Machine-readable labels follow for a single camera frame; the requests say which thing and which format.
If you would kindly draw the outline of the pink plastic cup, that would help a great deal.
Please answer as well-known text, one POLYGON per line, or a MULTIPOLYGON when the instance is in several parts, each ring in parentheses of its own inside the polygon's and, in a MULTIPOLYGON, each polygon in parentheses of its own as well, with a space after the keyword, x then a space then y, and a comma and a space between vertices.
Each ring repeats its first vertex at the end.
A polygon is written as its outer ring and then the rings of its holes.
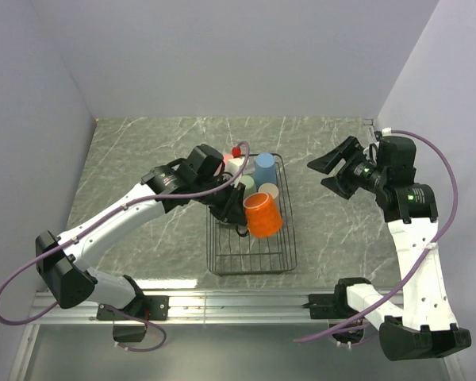
POLYGON ((219 164, 217 170, 215 171, 214 175, 217 176, 225 171, 225 167, 227 163, 233 158, 232 154, 225 153, 223 155, 223 160, 219 164))

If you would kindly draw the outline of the green cup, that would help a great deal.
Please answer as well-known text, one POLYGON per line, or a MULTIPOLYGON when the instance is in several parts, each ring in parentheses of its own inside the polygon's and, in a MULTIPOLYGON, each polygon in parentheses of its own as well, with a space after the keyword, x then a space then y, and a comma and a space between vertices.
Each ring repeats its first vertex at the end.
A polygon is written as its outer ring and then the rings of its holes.
POLYGON ((255 180, 250 175, 242 175, 239 180, 240 184, 244 185, 244 199, 257 192, 255 180))

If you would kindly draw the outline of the beige plastic cup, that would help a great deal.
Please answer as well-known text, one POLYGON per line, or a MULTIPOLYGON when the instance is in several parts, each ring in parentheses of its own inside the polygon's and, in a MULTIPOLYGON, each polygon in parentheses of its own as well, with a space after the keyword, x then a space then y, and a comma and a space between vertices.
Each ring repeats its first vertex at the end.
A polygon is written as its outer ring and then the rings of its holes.
POLYGON ((269 194, 275 201, 278 200, 279 188, 274 183, 263 183, 258 188, 259 193, 269 194))

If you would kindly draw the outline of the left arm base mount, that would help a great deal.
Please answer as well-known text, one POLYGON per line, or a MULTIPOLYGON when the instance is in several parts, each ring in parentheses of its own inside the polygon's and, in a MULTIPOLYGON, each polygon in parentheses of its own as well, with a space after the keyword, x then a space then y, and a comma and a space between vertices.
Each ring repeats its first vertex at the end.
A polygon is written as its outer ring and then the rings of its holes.
POLYGON ((96 320, 113 323, 113 339, 117 343, 140 343, 146 337, 147 321, 167 320, 169 300, 167 295, 143 295, 121 310, 101 304, 96 320))

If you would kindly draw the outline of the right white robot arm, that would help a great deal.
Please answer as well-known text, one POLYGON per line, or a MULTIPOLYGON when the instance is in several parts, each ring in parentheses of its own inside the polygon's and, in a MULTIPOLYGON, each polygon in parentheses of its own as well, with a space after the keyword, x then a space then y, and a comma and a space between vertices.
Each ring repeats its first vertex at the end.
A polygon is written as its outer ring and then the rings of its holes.
POLYGON ((358 189, 375 196, 401 274, 400 284, 385 295, 367 279, 340 279, 332 308, 343 322, 324 335, 347 333, 355 321, 367 320, 391 361, 443 358, 471 345, 470 331, 459 326, 443 281, 437 242, 449 226, 438 224, 432 188, 415 180, 416 152, 408 137, 381 137, 368 148, 348 137, 307 165, 324 174, 321 185, 341 198, 358 189))

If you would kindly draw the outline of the blue plastic cup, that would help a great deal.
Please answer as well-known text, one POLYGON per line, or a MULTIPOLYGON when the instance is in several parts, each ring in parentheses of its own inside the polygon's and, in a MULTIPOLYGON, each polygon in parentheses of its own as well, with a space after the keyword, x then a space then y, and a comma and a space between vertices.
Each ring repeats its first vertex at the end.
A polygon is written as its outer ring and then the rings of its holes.
POLYGON ((264 183, 277 184, 276 161, 269 152, 261 152, 255 157, 253 179, 257 188, 264 183))

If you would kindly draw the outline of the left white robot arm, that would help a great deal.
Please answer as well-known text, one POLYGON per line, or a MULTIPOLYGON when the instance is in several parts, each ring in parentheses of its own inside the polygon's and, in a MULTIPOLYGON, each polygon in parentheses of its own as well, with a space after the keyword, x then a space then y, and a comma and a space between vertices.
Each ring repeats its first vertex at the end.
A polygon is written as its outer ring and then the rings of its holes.
POLYGON ((90 220, 58 235, 39 235, 37 270, 59 307, 99 302, 124 318, 140 316, 146 299, 136 281, 99 271, 95 264, 121 238, 190 201, 207 206, 219 221, 244 226, 244 185, 239 179, 247 162, 246 156, 225 160, 215 148, 200 144, 188 157, 151 169, 90 220))

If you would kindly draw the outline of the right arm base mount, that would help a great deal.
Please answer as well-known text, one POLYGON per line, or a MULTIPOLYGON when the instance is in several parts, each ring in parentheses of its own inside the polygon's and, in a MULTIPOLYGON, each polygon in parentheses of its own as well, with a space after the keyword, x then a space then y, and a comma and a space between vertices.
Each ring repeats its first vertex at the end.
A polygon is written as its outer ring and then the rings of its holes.
MULTIPOLYGON (((309 317, 312 320, 346 320, 357 314, 356 310, 348 307, 344 302, 340 302, 334 294, 309 294, 308 302, 302 307, 309 310, 309 317)), ((353 321, 349 327, 352 328, 351 331, 331 335, 337 345, 359 346, 378 336, 378 332, 374 331, 369 337, 366 337, 366 331, 372 328, 372 325, 366 323, 362 318, 353 321)))

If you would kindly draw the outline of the orange transparent mug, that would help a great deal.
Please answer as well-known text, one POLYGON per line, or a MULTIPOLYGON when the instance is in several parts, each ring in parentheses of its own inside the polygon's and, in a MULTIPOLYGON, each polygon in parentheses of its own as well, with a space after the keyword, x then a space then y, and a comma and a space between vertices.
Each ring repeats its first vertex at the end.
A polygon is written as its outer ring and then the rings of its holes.
POLYGON ((246 229, 252 236, 267 238, 282 228, 282 216, 270 194, 251 194, 241 201, 241 206, 245 216, 242 229, 246 229))

